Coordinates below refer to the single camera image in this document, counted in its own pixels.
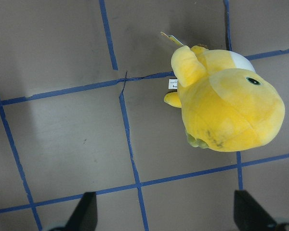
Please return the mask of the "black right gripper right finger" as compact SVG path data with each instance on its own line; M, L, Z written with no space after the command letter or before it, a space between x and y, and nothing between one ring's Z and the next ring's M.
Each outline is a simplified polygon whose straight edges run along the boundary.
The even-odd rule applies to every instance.
M233 218L240 231L289 231L289 222L278 223L246 190L234 192Z

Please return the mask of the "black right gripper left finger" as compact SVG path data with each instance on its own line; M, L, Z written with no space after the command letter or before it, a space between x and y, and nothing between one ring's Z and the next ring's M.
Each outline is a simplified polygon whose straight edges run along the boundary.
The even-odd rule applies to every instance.
M65 225L48 231L94 231L98 223L96 192L85 192Z

